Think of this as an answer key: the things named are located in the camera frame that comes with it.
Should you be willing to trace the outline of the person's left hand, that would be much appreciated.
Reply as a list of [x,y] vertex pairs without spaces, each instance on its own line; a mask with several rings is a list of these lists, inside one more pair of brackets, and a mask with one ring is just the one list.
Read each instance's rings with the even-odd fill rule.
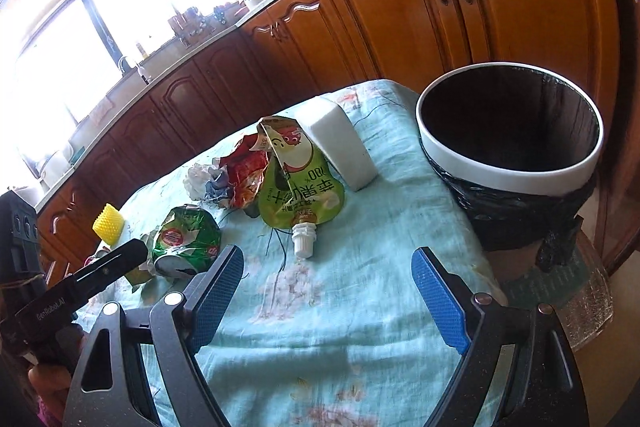
[[64,366],[38,364],[28,371],[28,380],[39,403],[38,417],[46,426],[61,426],[72,377]]

